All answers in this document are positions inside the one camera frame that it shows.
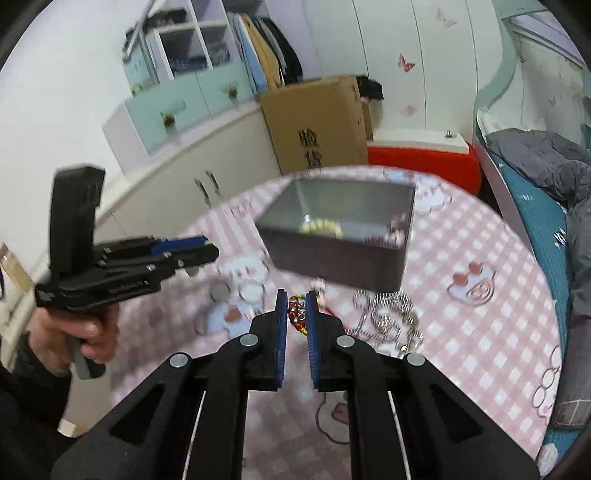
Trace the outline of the person's left hand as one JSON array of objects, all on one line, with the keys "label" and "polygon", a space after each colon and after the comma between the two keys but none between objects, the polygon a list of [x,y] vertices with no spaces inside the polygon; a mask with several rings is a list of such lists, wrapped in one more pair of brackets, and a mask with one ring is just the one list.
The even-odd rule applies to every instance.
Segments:
[{"label": "person's left hand", "polygon": [[28,343],[41,364],[50,372],[65,372],[74,361],[69,341],[81,341],[79,352],[97,364],[110,362],[115,355],[119,328],[119,305],[98,313],[78,315],[57,309],[36,308]]}]

